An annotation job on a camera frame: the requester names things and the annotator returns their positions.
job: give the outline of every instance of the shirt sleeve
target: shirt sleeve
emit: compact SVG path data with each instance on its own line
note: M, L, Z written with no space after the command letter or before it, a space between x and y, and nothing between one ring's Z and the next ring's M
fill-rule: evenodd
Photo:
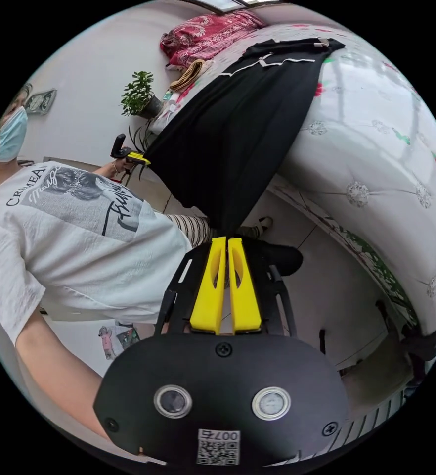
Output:
M0 227L0 323L14 345L44 292L25 268L19 240Z

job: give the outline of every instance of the white t-shirt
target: white t-shirt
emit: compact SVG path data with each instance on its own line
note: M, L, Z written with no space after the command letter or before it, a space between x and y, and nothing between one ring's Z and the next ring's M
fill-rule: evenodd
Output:
M15 343L45 296L121 322L155 322L191 249L124 186L47 162L0 185L0 322Z

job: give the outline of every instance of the bed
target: bed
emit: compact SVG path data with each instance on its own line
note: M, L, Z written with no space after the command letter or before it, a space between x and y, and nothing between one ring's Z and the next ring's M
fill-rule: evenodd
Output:
M273 25L235 42L182 93L165 96L150 130L172 118L253 44L327 37L304 126L268 190L350 252L422 336L436 332L436 121L387 58L348 31Z

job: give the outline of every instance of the plant pot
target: plant pot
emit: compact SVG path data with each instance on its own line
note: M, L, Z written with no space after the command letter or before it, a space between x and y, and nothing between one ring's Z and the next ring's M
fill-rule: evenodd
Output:
M153 95L146 106L137 115L143 119L154 119L159 115L161 110L162 101Z

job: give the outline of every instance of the qr code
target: qr code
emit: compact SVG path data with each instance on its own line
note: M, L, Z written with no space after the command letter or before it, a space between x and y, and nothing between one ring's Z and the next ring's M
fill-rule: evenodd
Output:
M198 434L199 465L238 465L239 432L203 430Z

